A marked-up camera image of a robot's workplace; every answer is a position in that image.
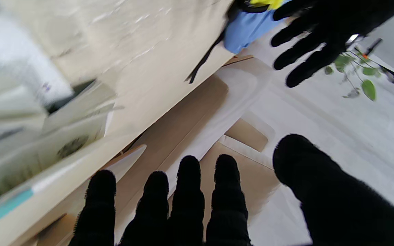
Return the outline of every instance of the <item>black glove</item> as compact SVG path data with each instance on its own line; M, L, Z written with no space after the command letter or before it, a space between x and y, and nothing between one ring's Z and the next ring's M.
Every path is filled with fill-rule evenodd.
M212 213L206 245L249 246L247 208L235 160L222 154L216 163ZM184 157L177 172L177 187L168 218L168 178L161 171L150 174L136 215L122 234L120 246L201 246L205 198L200 190L200 163ZM115 177L98 171L89 182L70 246L114 245Z
M292 0L277 9L273 19L278 21L309 7L311 8L277 33L271 41L272 46L277 47L302 32L311 30L311 34L298 41L275 60L273 66L276 70L294 63L320 44L326 44L321 51L314 52L305 62L291 71L286 79L288 87L297 86L319 69L333 62L346 50L346 41L352 35L366 36L394 16L394 0L359 0L353 3L345 0Z

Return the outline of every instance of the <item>plant stem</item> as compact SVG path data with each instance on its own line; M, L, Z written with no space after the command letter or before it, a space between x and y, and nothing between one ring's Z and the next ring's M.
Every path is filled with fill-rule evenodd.
M362 83L363 80L362 80L361 77L358 75L356 67L354 66L354 64L353 64L352 62L351 62L351 65L352 65L352 67L354 68L355 74L357 75L357 77L360 79L360 81L361 81L361 83Z
M346 72L344 72L344 74L346 75L347 81L349 81L349 83L351 84L351 86L356 90L354 84L352 84L352 81L349 79L349 76L347 75Z
M358 58L360 58L361 59L361 57L359 57L357 54L355 54L355 53L353 53L353 51L350 51L349 50L349 52L350 53L352 53L353 55L355 55L356 57L358 57Z

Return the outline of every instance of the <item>blue fabric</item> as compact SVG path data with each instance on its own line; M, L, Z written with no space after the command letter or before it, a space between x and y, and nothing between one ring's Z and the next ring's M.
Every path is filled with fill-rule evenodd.
M280 22L273 20L275 10L258 14L250 14L241 11L234 21L226 28L224 39L225 48L238 54L243 48L247 48L253 41L272 30Z

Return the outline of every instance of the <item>green plant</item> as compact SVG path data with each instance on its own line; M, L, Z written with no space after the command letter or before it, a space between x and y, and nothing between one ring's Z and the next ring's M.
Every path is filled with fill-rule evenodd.
M335 69L344 73L344 78L342 82L349 82L352 86L352 90L345 96L344 98L356 98L360 95L360 91L362 90L364 95L367 96L372 101L375 101L377 98L377 93L375 89L375 85L369 79L362 79L358 74L358 70L361 70L363 75L366 76L374 76L376 78L381 77L382 70L379 67L373 67L370 65L370 59L363 57L363 55L358 51L348 51L338 56L337 59L333 62ZM330 75L334 73L332 66L326 66L324 68L324 72L326 75ZM361 89L359 87L355 87L352 81L350 80L351 75L356 75L358 79L361 81Z

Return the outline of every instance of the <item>black strap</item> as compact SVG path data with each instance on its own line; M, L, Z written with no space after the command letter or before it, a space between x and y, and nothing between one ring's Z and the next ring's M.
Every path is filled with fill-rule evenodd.
M257 13L263 13L267 11L269 5L264 5L260 7L252 7L248 5L244 0L235 0L235 2L231 5L231 7L228 10L228 19L229 23L232 22L238 12L244 11L246 13L252 13L252 14L257 14ZM191 74L186 78L186 80L189 80L189 83L192 84L194 82L195 77L197 76L197 72L200 69L200 67L208 60L209 55L211 54L212 50L215 48L217 44L219 44L225 37L226 33L226 28L224 28L223 32L220 34L220 36L217 38L217 40L211 45L209 50L206 52L206 54L203 56L203 58L200 60L200 62L197 64L197 66L194 68L194 70L191 72Z
M244 0L236 0L235 1L238 8L241 9L242 11L246 12L246 13L251 13L251 14L258 14L258 13L263 13L265 11L268 10L268 7L270 6L268 5L264 5L264 6L260 6L260 7L253 7L247 4L247 2L245 2Z
M223 32L220 34L220 36L217 38L217 40L212 44L211 48L209 48L209 50L206 52L205 56L203 56L203 58L200 60L200 62L197 64L197 66L194 68L194 70L191 72L191 74L188 76L188 78L186 80L191 78L191 80L189 81L190 84L192 84L194 82L194 79L197 75L198 70L209 58L209 55L211 54L214 47L224 39L224 36L225 36L225 30L223 30Z

